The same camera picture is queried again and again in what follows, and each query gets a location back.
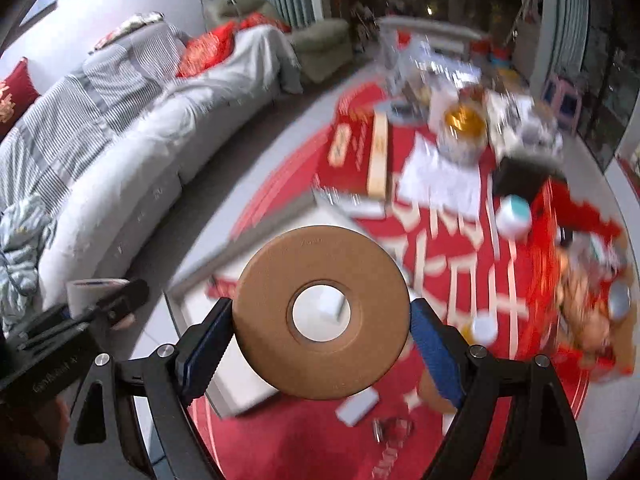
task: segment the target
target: crumpled clothing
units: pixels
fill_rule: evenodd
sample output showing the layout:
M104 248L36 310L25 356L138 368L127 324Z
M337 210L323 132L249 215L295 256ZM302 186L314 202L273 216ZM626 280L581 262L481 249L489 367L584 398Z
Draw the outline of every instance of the crumpled clothing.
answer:
M38 290L38 261L53 240L55 220L32 194L7 207L0 219L0 315L8 330L25 316Z
M463 168L442 157L436 146L416 134L402 168L398 198L411 204L447 209L465 219L480 218L480 169Z

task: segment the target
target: green armchair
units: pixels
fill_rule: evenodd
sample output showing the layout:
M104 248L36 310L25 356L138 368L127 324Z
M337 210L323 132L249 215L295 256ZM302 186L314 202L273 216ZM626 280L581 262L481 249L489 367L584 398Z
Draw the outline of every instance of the green armchair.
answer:
M267 0L223 0L204 4L208 30L229 20L242 20L252 12L284 21ZM287 37L298 56L303 81L322 82L341 66L353 60L349 24L345 20L321 20L309 27L294 30Z

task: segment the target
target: framed picture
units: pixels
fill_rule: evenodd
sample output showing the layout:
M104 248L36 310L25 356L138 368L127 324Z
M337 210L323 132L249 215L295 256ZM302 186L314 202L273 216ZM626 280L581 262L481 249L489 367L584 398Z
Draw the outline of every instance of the framed picture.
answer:
M56 5L56 2L57 0L36 0L33 7L29 9L27 15L20 22L20 27L27 25L27 23L35 18L41 18L50 10L53 10L52 7Z

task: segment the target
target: pink chair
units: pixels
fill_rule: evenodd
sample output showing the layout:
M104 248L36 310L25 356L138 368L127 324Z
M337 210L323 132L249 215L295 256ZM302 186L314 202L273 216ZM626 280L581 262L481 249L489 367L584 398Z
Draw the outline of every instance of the pink chair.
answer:
M565 78L553 74L546 80L542 100L548 104L561 130L575 135L582 110L582 96Z

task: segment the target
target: brown ring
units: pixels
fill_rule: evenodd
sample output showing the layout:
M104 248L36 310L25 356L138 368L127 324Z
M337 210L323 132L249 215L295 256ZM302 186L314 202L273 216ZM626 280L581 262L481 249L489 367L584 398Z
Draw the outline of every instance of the brown ring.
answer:
M331 285L349 301L337 338L317 342L293 325L303 290ZM249 261L233 303L236 338L260 377L286 394L338 399L367 388L396 362L409 331L409 295L398 266L375 242L334 226L295 229Z

